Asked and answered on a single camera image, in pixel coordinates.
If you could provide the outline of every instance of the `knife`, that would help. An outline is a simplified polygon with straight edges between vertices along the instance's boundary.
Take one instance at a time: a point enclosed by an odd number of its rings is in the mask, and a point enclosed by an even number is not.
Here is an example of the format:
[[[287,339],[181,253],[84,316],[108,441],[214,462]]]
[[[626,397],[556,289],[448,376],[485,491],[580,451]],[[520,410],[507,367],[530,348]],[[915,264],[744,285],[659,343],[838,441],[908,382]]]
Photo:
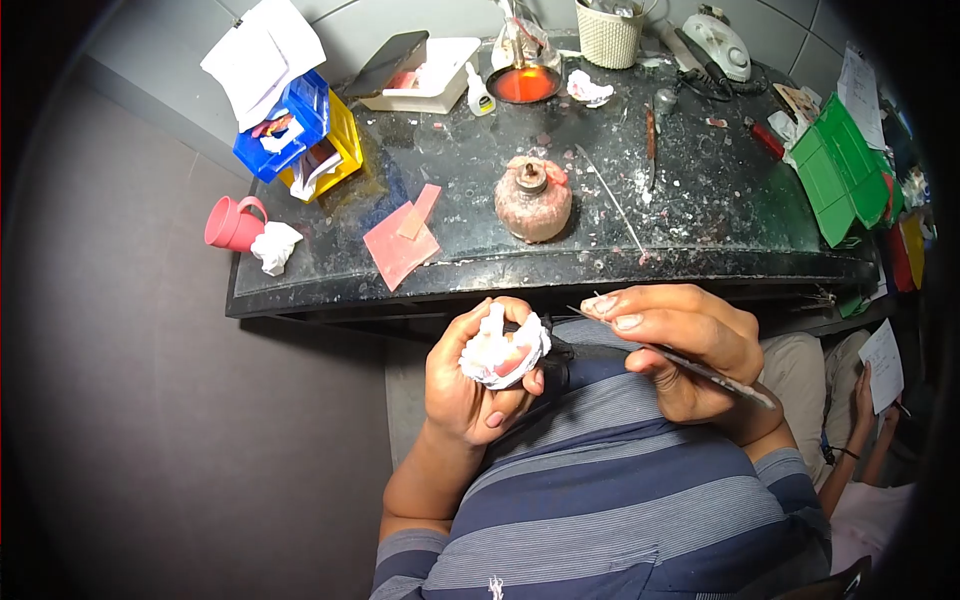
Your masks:
[[[610,329],[613,329],[613,325],[609,321],[604,321],[603,319],[597,319],[596,317],[592,317],[587,313],[585,313],[584,311],[578,310],[573,306],[570,306],[569,304],[567,305],[567,308],[577,313],[578,315],[581,315],[582,317],[587,317],[588,319],[599,321],[600,323],[608,326]],[[734,394],[737,394],[738,396],[745,397],[749,400],[752,400],[767,410],[772,411],[777,408],[777,405],[774,404],[773,400],[771,400],[767,395],[758,392],[757,390],[750,387],[749,385],[743,385],[739,381],[734,381],[729,377],[711,369],[707,365],[701,365],[700,363],[695,363],[689,358],[686,358],[685,356],[678,354],[670,347],[664,346],[663,344],[646,344],[641,342],[636,342],[636,343],[639,344],[641,348],[647,348],[649,350],[652,350],[653,352],[656,352],[660,356],[663,356],[670,362],[680,367],[683,367],[688,371],[695,372],[698,375],[709,379],[710,381],[717,384],[721,388],[727,390],[728,392],[732,392]]]

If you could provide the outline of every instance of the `fingernail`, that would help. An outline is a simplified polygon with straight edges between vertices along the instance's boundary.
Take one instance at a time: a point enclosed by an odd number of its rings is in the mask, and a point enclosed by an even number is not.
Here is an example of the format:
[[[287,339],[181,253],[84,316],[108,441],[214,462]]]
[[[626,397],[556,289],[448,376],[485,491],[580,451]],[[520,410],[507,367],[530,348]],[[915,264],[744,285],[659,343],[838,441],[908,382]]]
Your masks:
[[[617,329],[633,329],[643,323],[643,315],[624,315],[616,318]]]
[[[487,417],[487,426],[490,429],[496,429],[497,427],[500,426],[500,423],[502,422],[503,422],[503,413],[499,411]]]
[[[613,308],[615,304],[616,296],[598,296],[596,298],[587,298],[581,302],[580,309],[584,312],[603,314]]]

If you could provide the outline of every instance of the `wicker basket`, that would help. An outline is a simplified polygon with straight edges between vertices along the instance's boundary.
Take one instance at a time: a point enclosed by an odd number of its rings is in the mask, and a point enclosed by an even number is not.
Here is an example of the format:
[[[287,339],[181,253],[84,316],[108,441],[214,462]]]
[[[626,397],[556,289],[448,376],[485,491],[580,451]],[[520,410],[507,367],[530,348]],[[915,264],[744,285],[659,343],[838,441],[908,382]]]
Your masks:
[[[584,58],[608,69],[627,69],[636,63],[640,44],[643,14],[634,4],[633,18],[595,11],[583,0],[577,4],[577,27],[580,30],[580,51]]]

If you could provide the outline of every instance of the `wooden handle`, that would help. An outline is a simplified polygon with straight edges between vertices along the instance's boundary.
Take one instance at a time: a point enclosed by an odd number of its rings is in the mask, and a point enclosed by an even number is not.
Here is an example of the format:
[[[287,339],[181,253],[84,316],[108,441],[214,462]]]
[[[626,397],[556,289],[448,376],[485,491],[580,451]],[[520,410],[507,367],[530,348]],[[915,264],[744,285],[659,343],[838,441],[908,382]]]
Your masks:
[[[654,112],[647,109],[647,158],[651,160],[654,159],[657,155],[657,139],[655,135],[657,130],[655,129],[656,125],[654,124]]]

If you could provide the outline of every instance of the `person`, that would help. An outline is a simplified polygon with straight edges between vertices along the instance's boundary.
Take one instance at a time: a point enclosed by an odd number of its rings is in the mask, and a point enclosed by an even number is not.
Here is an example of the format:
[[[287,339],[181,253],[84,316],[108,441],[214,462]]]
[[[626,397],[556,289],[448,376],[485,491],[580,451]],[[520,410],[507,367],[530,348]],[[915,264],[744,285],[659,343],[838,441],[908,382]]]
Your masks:
[[[531,312],[496,301],[514,323]],[[371,598],[765,598],[828,576],[828,522],[757,381],[753,315],[692,285],[587,299],[609,324],[552,334],[620,356],[575,356],[561,389],[538,366],[492,392],[457,364],[491,302],[427,356],[427,417],[383,494]],[[777,410],[640,342],[752,384]]]
[[[897,488],[878,485],[900,419],[900,411],[892,406],[886,410],[870,456],[865,457],[860,481],[852,481],[876,428],[870,385],[873,370],[869,361],[861,370],[857,354],[869,338],[867,331],[855,331],[826,356],[820,341],[806,333],[760,342],[764,368],[759,379],[777,392],[824,515],[830,520],[831,573],[863,556],[879,559],[914,489],[912,484]],[[822,440],[827,441],[826,453]]]

